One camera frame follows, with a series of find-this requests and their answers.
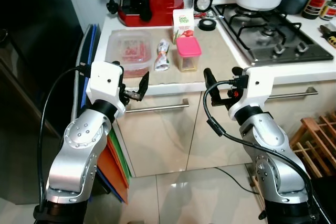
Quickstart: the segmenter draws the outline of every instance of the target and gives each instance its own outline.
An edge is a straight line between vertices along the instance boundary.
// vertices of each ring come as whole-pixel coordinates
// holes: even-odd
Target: robotic arm
[[[274,122],[270,113],[262,111],[273,86],[270,68],[253,67],[244,71],[233,68],[233,73],[236,77],[227,81],[233,85],[233,89],[228,91],[229,98],[221,99],[217,88],[221,82],[216,81],[210,69],[204,70],[208,88],[203,100],[204,108],[209,117],[208,124],[219,136],[248,145],[244,145],[244,149],[254,162],[265,200],[265,211],[259,218],[267,217],[269,224],[317,223],[319,215],[311,200],[312,189],[305,167],[290,149],[283,129]],[[228,135],[210,115],[206,105],[207,93],[212,97],[212,106],[225,105],[229,117],[238,122],[242,140]]]
[[[138,92],[122,83],[123,68],[118,62],[93,62],[88,83],[89,109],[71,122],[64,132],[64,143],[52,163],[44,206],[36,206],[36,223],[83,224],[97,160],[107,144],[115,118],[125,113],[130,99],[141,101],[149,82],[142,78]]]
[[[117,62],[94,62],[91,67],[88,97],[92,106],[65,130],[64,144],[50,169],[46,201],[34,210],[36,223],[83,223],[97,159],[111,125],[125,113],[130,99],[141,101],[147,91],[149,73],[142,78],[138,92],[130,92],[122,84],[123,68]],[[317,223],[319,214],[304,165],[291,151],[286,133],[262,111],[273,85],[270,68],[233,68],[233,73],[233,80],[217,82],[210,69],[204,70],[207,91],[203,105],[213,130],[244,144],[254,162],[266,206],[259,218],[267,217],[269,224]],[[224,83],[233,86],[228,99],[221,99],[217,88]],[[238,122],[242,140],[227,134],[210,115],[208,94],[212,106],[225,105],[229,117]],[[324,215],[317,201],[315,204]]]

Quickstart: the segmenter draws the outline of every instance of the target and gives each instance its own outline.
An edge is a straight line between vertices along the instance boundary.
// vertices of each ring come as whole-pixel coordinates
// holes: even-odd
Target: pink container lid
[[[176,39],[176,45],[182,58],[197,57],[202,54],[201,47],[195,37],[179,37]]]

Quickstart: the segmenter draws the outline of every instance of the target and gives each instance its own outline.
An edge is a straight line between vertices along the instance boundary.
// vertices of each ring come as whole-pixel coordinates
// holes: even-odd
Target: drawer handle
[[[159,107],[151,107],[151,108],[143,108],[143,109],[126,110],[126,113],[155,111],[155,110],[170,110],[170,109],[180,109],[180,108],[186,108],[186,107],[189,107],[188,99],[183,99],[182,100],[182,104],[169,105],[169,106],[159,106]]]
[[[314,88],[314,87],[308,87],[305,92],[302,93],[293,93],[293,94],[275,94],[275,95],[270,95],[270,99],[277,99],[277,98],[289,98],[289,97],[306,97],[309,95],[316,95],[319,94],[319,92]]]

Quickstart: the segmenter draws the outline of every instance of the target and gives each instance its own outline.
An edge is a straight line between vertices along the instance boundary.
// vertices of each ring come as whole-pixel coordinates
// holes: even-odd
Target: tile floor
[[[245,165],[222,167],[242,186],[250,189]],[[33,205],[15,206],[0,199],[0,223],[33,223]],[[111,195],[97,196],[88,205],[86,224],[265,224],[256,195],[239,188],[223,172],[214,169],[190,170],[134,178],[129,204],[120,204]]]

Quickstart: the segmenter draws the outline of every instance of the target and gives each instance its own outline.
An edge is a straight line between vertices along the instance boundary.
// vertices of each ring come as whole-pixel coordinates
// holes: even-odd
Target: small carton
[[[193,9],[176,9],[173,10],[174,34],[173,43],[179,37],[194,36],[194,10]]]

